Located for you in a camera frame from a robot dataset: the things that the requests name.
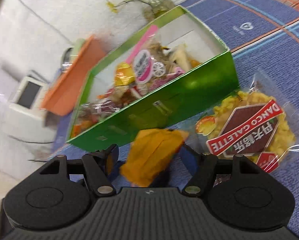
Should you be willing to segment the small clear brown snack packet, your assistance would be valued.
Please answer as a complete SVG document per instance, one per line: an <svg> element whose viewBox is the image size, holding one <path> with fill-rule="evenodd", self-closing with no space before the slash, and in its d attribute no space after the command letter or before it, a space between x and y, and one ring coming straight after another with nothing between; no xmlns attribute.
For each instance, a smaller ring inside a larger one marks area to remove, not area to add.
<svg viewBox="0 0 299 240"><path fill-rule="evenodd" d="M79 120L91 121L96 124L99 121L111 116L113 113L120 111L120 107L117 106L110 99L100 99L93 102L82 104L79 108Z"/></svg>

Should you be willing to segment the pink strip snack bag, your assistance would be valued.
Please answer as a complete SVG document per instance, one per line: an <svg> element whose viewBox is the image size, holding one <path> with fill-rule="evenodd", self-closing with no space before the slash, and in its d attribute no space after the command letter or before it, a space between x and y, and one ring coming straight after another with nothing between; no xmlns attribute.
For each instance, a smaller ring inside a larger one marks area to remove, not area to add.
<svg viewBox="0 0 299 240"><path fill-rule="evenodd" d="M126 62L132 66L138 85L149 87L156 79L162 78L167 73L158 30L156 25L151 25L126 59Z"/></svg>

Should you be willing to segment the cream wafer snack packet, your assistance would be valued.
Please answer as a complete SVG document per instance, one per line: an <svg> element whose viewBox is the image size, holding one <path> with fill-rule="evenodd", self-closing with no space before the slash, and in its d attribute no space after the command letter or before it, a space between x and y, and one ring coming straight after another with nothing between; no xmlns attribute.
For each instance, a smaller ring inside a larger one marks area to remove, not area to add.
<svg viewBox="0 0 299 240"><path fill-rule="evenodd" d="M168 54L168 59L176 66L180 67L184 72L189 72L193 68L200 65L186 49L185 44L174 47Z"/></svg>

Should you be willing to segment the orange plastic basin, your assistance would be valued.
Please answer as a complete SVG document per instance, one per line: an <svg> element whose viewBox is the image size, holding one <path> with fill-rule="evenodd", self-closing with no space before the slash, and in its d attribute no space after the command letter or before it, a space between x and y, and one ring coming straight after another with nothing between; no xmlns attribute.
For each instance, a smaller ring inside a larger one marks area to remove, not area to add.
<svg viewBox="0 0 299 240"><path fill-rule="evenodd" d="M41 109L59 116L69 114L76 105L86 75L105 55L100 40L94 35L90 36L83 44L69 70L62 74L48 90L40 105Z"/></svg>

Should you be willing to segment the blue patterned tablecloth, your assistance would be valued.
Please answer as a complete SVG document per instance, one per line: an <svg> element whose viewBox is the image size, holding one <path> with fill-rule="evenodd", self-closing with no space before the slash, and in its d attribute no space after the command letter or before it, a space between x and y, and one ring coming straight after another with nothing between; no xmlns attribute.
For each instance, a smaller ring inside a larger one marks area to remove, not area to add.
<svg viewBox="0 0 299 240"><path fill-rule="evenodd" d="M299 43L270 20L299 38L299 11L276 0L185 0L180 3L205 22L233 51L242 87L262 70L299 111ZM240 30L250 23L252 29ZM299 152L272 174L292 191L296 206L288 228L299 236Z"/></svg>

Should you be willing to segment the clear galette snack bag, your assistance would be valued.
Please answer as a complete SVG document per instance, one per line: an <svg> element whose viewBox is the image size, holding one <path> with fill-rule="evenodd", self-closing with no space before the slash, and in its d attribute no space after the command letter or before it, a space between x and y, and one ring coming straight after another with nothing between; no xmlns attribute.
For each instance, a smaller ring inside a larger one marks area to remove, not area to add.
<svg viewBox="0 0 299 240"><path fill-rule="evenodd" d="M267 173L299 155L299 111L260 70L248 88L203 112L194 130L206 152L244 155Z"/></svg>

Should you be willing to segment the white appliance with screen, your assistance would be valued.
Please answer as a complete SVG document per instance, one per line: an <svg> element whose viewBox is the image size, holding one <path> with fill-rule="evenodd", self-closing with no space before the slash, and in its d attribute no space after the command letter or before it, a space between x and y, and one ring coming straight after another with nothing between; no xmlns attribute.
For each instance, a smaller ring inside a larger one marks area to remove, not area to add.
<svg viewBox="0 0 299 240"><path fill-rule="evenodd" d="M13 118L32 118L44 122L47 111L41 109L41 104L48 88L47 83L33 77L24 77L9 102L8 115Z"/></svg>

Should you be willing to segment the yellow snack bag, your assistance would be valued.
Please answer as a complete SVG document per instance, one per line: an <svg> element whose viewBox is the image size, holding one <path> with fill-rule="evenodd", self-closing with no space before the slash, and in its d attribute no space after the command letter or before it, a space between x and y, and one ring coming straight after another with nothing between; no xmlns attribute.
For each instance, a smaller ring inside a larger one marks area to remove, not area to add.
<svg viewBox="0 0 299 240"><path fill-rule="evenodd" d="M135 74L132 66L128 63L119 63L115 70L114 85L128 86L135 81Z"/></svg>

